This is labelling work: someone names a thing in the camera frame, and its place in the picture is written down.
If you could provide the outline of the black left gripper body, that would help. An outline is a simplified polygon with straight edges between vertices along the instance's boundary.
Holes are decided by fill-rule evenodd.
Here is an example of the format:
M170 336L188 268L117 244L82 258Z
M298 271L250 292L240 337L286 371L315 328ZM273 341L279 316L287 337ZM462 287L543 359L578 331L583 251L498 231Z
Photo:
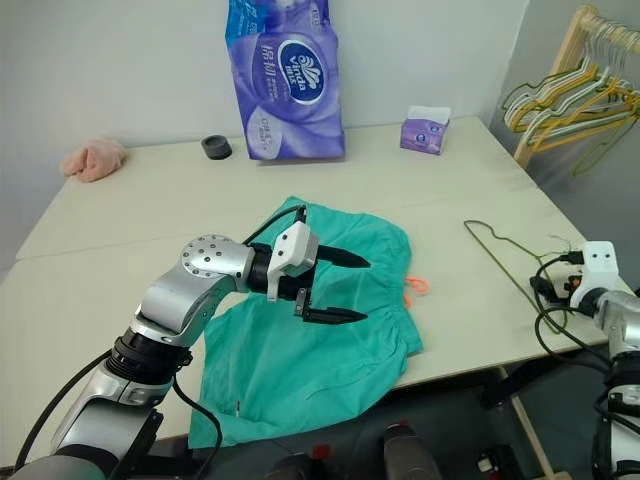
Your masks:
M314 264L308 270L298 276L283 275L279 280L278 298L293 301L293 315L303 321L323 320L322 312L310 306L316 267L321 260L320 252L321 247L318 247Z

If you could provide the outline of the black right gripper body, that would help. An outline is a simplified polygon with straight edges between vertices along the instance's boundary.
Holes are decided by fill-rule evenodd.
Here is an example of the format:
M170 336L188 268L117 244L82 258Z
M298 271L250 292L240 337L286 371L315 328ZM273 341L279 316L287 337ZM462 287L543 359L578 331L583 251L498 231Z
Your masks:
M574 292L581 285L580 275L570 275L566 281L559 286L559 283L545 279L545 300L548 303L569 303Z

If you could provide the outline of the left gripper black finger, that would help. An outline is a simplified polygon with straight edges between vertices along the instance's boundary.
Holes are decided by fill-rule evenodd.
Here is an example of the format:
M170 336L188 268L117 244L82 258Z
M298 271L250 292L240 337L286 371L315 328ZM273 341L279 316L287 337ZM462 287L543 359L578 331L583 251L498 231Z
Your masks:
M355 323L368 318L364 313L343 308L309 309L303 316L307 323L321 325L342 325Z
M371 266L365 258L355 253L327 245L318 247L318 259L342 268L356 269L369 268Z

